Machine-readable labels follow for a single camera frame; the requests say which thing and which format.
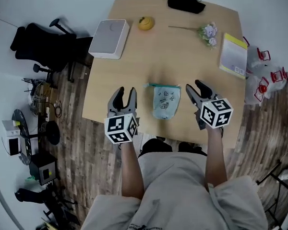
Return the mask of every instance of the yellow notebook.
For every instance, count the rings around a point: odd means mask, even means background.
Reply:
[[[246,43],[225,33],[219,68],[245,79],[247,48]]]

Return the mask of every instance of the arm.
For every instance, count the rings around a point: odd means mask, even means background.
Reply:
[[[142,199],[144,195],[143,177],[132,142],[122,143],[121,160],[121,195],[125,197],[135,197]]]
[[[212,129],[208,125],[206,126],[208,131],[208,152],[205,179],[206,183],[210,183],[215,187],[227,181],[222,137],[219,128]]]

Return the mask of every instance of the office chair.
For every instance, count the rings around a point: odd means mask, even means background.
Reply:
[[[39,26],[31,23],[25,27],[19,27],[11,45],[11,50],[16,51],[16,59],[30,59],[37,61],[43,67],[34,64],[34,72],[61,72],[68,64],[68,81],[72,78],[73,68],[76,62],[91,67],[94,57],[88,53],[92,37],[76,38],[76,34],[69,33],[61,25],[59,19],[51,22],[49,27],[57,27],[65,34],[53,34],[44,31]]]
[[[72,221],[73,223],[80,225],[78,218],[71,214],[68,211],[63,211],[61,205],[63,204],[68,210],[72,210],[71,207],[68,207],[66,203],[69,204],[78,204],[76,201],[71,202],[63,198],[62,190],[65,187],[61,187],[60,191],[57,192],[56,187],[54,184],[49,184],[47,188],[39,193],[32,192],[27,189],[20,188],[16,193],[15,196],[18,201],[20,202],[33,202],[37,204],[45,204],[46,207],[49,209],[49,212],[45,212],[46,217],[49,218],[49,215],[52,213],[59,229],[66,230],[66,229],[73,229],[69,226],[69,223]]]

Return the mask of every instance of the person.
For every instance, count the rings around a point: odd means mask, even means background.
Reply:
[[[98,195],[82,230],[267,229],[251,178],[228,180],[220,129],[207,132],[207,155],[152,139],[137,159],[132,142],[121,144],[121,196]]]

